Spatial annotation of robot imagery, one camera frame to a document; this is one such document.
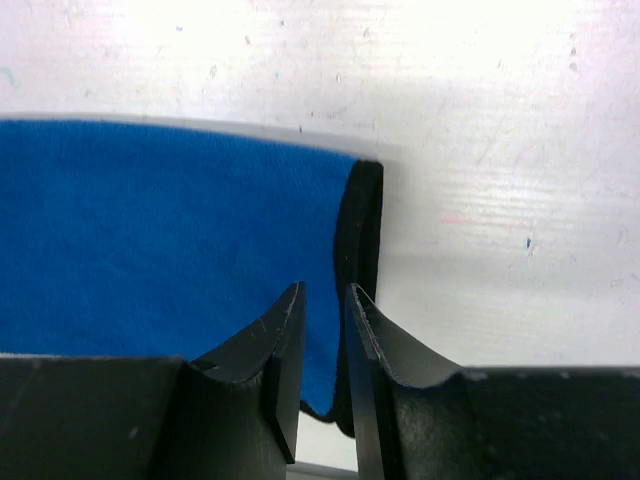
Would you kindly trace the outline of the blue microfiber towel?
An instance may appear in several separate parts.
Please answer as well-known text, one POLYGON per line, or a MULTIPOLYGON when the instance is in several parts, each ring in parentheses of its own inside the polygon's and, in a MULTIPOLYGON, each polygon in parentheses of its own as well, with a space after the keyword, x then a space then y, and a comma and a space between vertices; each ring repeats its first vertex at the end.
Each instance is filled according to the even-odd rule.
POLYGON ((143 124, 1 124, 1 349, 194 359, 306 286, 301 407, 354 432, 344 294, 378 281, 384 170, 143 124))

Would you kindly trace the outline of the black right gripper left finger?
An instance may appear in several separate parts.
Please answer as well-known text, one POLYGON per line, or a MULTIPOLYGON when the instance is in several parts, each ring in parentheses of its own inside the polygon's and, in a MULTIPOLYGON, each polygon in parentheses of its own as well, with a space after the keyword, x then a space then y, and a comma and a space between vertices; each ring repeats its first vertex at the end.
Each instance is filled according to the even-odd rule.
POLYGON ((295 460, 306 292, 179 357, 5 356, 5 479, 282 479, 295 460))

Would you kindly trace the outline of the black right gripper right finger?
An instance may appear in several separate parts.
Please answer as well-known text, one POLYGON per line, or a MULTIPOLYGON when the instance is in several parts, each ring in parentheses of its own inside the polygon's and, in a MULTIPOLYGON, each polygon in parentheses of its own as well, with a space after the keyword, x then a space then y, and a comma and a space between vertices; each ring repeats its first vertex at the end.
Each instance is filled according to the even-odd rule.
POLYGON ((463 367, 345 294, 362 479, 635 479, 639 371, 463 367))

